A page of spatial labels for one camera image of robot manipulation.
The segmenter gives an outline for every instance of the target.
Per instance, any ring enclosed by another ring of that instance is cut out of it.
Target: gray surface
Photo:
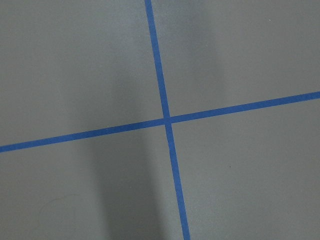
[[[0,2],[0,145],[162,117],[143,1]]]
[[[320,2],[153,0],[171,115],[320,90]],[[162,118],[144,1],[0,2],[0,145]],[[175,123],[191,239],[320,239],[319,100]],[[181,240],[164,127],[0,154],[5,240]]]
[[[152,2],[173,116],[320,89],[320,1]]]
[[[164,127],[0,155],[4,240],[180,240]]]
[[[173,125],[191,239],[320,239],[319,104]]]

